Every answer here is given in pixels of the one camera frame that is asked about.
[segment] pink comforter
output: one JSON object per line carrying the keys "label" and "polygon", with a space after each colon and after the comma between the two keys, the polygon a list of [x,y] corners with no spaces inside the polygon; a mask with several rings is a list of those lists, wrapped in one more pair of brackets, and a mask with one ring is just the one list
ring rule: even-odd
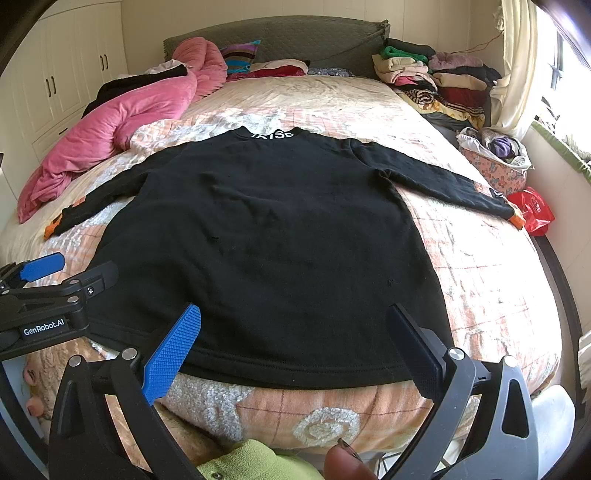
{"label": "pink comforter", "polygon": [[228,66],[219,48],[203,37],[182,41],[174,50],[173,59],[185,63],[197,77],[193,102],[216,91],[226,82]]}
{"label": "pink comforter", "polygon": [[126,92],[100,105],[70,130],[33,172],[18,198],[18,221],[26,222],[45,203],[58,198],[72,179],[129,148],[135,131],[164,118],[179,119],[188,105],[220,88],[226,63],[204,38],[181,43],[175,57],[189,65],[187,76]]}

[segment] green sweater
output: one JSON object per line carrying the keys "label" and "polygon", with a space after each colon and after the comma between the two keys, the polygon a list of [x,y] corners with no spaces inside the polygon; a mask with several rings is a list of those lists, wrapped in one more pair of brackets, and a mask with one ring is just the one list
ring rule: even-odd
{"label": "green sweater", "polygon": [[417,53],[409,53],[404,50],[399,50],[394,47],[386,47],[382,50],[382,58],[388,59],[390,57],[411,57],[415,60],[422,61],[425,65],[429,63],[429,59],[425,55],[419,55]]}
{"label": "green sweater", "polygon": [[197,469],[208,480],[323,480],[309,463],[291,455],[276,455],[256,440],[237,443],[227,455]]}

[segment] red clothing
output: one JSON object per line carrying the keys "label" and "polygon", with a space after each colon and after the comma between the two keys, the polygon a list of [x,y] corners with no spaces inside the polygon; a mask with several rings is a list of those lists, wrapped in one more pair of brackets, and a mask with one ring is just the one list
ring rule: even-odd
{"label": "red clothing", "polygon": [[486,103],[488,92],[458,87],[439,87],[439,95],[450,103],[457,105],[480,107]]}
{"label": "red clothing", "polygon": [[276,69],[260,69],[254,72],[231,73],[228,82],[241,79],[258,79],[262,77],[301,77],[306,73],[295,65],[285,65]]}

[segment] sweatshirt sleeve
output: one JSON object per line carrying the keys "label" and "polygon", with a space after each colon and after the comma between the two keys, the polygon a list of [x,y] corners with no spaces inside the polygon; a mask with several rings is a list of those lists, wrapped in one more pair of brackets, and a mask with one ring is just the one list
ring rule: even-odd
{"label": "sweatshirt sleeve", "polygon": [[166,148],[150,155],[142,163],[122,171],[69,207],[64,208],[45,228],[45,239],[52,235],[61,235],[73,226],[95,216],[119,197],[137,195],[148,174],[169,163],[180,154],[183,148],[184,144]]}
{"label": "sweatshirt sleeve", "polygon": [[518,229],[523,226],[519,209],[486,185],[375,142],[364,144],[352,139],[351,150],[361,162],[382,171],[393,183],[447,203],[499,216]]}

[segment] bed frame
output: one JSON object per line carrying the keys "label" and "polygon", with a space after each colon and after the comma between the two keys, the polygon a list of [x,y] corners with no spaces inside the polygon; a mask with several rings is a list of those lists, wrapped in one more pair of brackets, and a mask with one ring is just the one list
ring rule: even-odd
{"label": "bed frame", "polygon": [[371,55],[379,53],[390,33],[388,20],[366,22],[353,18],[289,15],[251,18],[214,25],[164,40],[164,56],[187,38],[203,37],[219,48],[261,40],[255,62],[309,60],[310,67],[339,67],[356,76],[377,79]]}

